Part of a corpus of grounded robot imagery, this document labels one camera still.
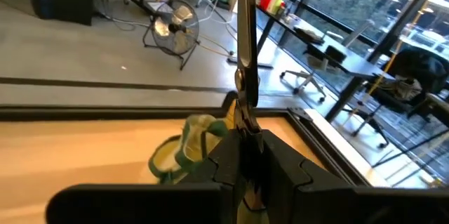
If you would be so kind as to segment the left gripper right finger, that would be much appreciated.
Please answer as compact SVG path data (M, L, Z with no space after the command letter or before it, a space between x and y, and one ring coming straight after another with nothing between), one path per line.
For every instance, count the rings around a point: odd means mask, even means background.
M355 186L262 132L271 224L449 224L449 190Z

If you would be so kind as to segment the green handled pruning shears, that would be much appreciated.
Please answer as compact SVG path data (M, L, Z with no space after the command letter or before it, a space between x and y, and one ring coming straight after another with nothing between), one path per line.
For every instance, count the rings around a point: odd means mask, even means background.
M255 0L238 0L238 62L234 81L238 92L234 113L235 129L243 140L243 174L252 186L244 196L244 202L252 211L262 211L260 175L257 170L259 154L263 151L262 129L253 109L257 107L260 78L257 71L257 36L255 24Z

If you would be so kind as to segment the pale yellow cup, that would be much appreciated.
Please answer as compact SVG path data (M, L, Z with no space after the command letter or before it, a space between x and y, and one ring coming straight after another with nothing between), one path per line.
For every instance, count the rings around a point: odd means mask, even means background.
M278 9L280 8L283 0L271 0L269 7L267 8L272 15L276 15Z

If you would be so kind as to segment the cream canvas gardening bag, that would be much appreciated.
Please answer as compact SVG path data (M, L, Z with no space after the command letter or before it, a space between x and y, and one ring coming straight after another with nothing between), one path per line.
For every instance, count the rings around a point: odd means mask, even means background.
M176 184L196 169L234 128L234 114L217 119L209 114L186 118L182 132L163 141L148 161L158 184Z

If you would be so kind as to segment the office chair white base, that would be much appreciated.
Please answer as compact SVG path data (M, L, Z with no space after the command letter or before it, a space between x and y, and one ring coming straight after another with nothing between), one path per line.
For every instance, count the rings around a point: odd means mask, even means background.
M284 79L284 77L287 74L291 74L295 76L296 79L299 78L304 79L304 81L301 84L293 88L293 95L298 95L299 93L303 92L303 90L308 84L312 84L315 87L315 89L322 95L319 98L319 102L323 103L326 100L327 94L323 86L320 85L320 83L318 82L316 78L316 73L324 72L340 76L344 72L333 62L329 61L329 59L324 58L323 55L321 55L312 44L307 46L307 49L303 52L303 54L306 56L307 64L311 68L311 72L305 71L296 72L292 70L285 70L282 73L280 73L279 77L280 79Z

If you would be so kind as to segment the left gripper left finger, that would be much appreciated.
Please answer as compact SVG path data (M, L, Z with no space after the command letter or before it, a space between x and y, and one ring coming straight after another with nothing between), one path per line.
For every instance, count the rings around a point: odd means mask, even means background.
M46 224L237 224L240 150L232 130L175 185L72 185L52 196Z

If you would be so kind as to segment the black floor fan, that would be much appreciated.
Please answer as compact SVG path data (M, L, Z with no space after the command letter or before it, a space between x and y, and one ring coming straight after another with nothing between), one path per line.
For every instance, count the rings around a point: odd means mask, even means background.
M142 43L145 48L157 48L180 60L183 70L199 41L199 18L194 8L183 0L148 1L154 10Z

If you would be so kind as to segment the black office chair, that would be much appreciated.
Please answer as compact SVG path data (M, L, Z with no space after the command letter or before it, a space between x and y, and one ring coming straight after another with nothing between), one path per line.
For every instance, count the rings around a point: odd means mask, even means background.
M375 119L376 113L386 108L392 112L405 114L423 102L426 94L441 92L449 79L449 61L424 48L410 46L390 58L381 69L386 70L394 79L392 81L383 79L370 94L370 97L378 103L374 111L355 112L363 119L363 123L351 133L351 136L357 136L368 124L384 139L378 145L383 149L388 146L389 139L385 136L381 124Z

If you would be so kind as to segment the black office desk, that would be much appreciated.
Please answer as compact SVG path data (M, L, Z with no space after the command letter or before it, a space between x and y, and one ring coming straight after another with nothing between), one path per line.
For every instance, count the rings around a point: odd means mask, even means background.
M256 107L259 97L257 55L262 47L257 45L256 41L255 12L256 5L250 4L247 6L243 1L239 2L237 13L239 51L237 53L238 69L235 73L235 82L239 96L237 104L247 109ZM312 44L324 58L329 59L343 72L352 75L355 80L376 79L384 74L380 68L301 18L298 18L292 24L287 24L274 16L271 17L271 20L278 22L306 44Z

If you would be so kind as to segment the black table edge clamp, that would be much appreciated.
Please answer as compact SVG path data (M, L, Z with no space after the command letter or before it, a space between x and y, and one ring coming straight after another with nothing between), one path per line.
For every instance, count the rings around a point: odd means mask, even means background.
M232 106L233 102L238 98L238 93L236 91L229 91L226 93L224 100L222 101L221 108L225 111L228 111Z

